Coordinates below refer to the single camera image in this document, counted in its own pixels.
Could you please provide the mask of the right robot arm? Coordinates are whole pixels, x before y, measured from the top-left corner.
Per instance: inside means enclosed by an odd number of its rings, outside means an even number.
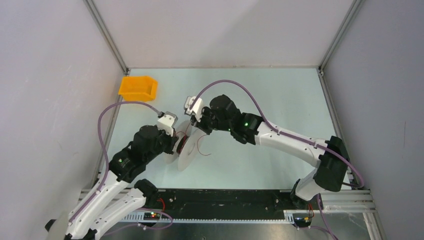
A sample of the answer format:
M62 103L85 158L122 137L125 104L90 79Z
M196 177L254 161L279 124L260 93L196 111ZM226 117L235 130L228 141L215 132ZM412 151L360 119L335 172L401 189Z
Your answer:
M347 164L342 157L343 141L332 136L330 140L305 137L272 125L262 116L241 112L226 95L215 97L209 104L195 96L187 97L184 112L193 125L207 135L225 131L241 144L270 147L295 156L313 167L304 178L298 179L290 193L291 204L304 209L318 194L339 192L344 184Z

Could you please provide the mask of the white perforated cable spool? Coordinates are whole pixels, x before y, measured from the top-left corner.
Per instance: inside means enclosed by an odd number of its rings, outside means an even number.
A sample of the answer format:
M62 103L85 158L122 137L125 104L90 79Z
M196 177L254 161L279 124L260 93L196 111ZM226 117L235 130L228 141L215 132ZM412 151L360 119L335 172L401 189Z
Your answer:
M200 146L203 138L207 136L202 130L193 128L189 120L185 120L176 128L178 141L174 147L173 154L165 154L164 163L169 165L177 161L177 170L184 171L196 158L201 155Z

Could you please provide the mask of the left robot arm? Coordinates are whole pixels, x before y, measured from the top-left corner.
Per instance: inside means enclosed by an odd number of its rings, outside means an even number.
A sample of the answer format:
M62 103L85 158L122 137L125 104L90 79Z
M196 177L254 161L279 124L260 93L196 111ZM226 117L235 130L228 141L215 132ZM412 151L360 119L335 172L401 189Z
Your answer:
M114 197L146 170L162 153L171 154L178 138L173 127L145 125L133 140L117 152L99 180L69 213L51 219L46 225L49 240L99 240L130 212L153 208L158 202L157 188L147 179L138 180L121 199Z

